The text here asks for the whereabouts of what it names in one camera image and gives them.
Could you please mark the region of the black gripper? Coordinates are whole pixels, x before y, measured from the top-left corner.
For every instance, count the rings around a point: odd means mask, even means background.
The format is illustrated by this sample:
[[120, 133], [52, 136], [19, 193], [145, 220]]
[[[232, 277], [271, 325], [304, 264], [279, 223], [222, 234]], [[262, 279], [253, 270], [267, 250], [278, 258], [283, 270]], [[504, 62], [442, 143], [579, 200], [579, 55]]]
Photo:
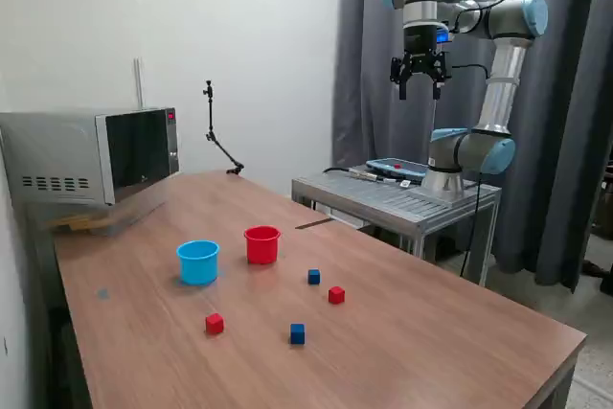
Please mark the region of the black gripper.
[[428, 64], [428, 76], [432, 80], [433, 100], [441, 98], [442, 89], [452, 78], [447, 51], [437, 52], [437, 26], [417, 25], [403, 30], [403, 57], [393, 57], [390, 64], [390, 81], [397, 86], [398, 97], [406, 100], [406, 85], [411, 78], [411, 62]]

